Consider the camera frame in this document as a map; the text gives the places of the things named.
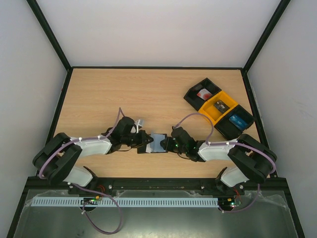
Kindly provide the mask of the black card holder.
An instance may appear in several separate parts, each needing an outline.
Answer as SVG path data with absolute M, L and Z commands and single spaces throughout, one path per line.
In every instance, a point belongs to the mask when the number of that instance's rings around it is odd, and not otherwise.
M 146 147 L 139 147 L 137 148 L 138 154 L 150 154 L 150 153 L 167 153 L 164 151 L 160 145 L 160 142 L 167 138 L 167 134 L 158 134 L 158 133 L 151 133 L 149 134 L 153 138 L 153 142 L 148 144 Z

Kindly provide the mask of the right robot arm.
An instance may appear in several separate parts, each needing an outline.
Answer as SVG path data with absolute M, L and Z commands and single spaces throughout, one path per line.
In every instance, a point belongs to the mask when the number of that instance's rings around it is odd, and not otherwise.
M 160 146 L 193 162 L 231 160 L 234 166 L 223 168 L 215 179 L 215 187 L 221 194 L 227 194 L 236 185 L 247 181 L 262 184 L 276 171 L 275 153 L 245 133 L 236 139 L 209 142 L 195 140 L 178 127 L 160 142 Z

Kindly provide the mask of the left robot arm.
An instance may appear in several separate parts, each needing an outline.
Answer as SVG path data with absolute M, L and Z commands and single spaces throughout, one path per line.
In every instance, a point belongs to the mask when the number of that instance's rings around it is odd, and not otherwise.
M 129 117 L 117 119 L 115 125 L 94 137 L 70 137 L 58 133 L 38 152 L 32 163 L 40 179 L 50 185 L 62 182 L 86 187 L 95 177 L 86 167 L 75 166 L 78 159 L 93 155 L 107 155 L 119 151 L 122 145 L 131 149 L 146 147 L 154 139 L 139 129 L 139 122 Z

